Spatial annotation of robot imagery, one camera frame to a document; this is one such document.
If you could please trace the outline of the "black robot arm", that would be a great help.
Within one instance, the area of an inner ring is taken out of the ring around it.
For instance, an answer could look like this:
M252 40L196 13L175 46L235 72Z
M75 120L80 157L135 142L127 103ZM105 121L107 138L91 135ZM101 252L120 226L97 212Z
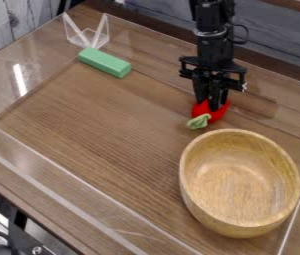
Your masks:
M188 0L196 54L180 56L179 75L191 79L195 101L207 102L216 111L226 103L230 90L246 90L246 69L234 62L234 0Z

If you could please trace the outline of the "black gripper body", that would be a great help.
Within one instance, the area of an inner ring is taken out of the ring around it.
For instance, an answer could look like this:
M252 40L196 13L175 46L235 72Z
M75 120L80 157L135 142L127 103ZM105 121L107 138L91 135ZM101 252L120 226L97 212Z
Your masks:
M220 79L227 89L240 92L247 89L246 69L232 61L219 67L206 67L200 65L195 56L182 56L178 60L180 62L179 75L183 78L190 79L194 74L198 74L207 78Z

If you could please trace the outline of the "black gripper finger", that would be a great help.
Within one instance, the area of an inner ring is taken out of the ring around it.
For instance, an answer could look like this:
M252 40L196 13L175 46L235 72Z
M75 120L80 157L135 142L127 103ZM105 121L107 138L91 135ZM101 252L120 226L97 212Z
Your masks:
M195 101L200 104L207 99L208 78L194 74L191 76Z
M227 87L222 80L212 79L208 86L208 105L212 111L216 111L226 103Z

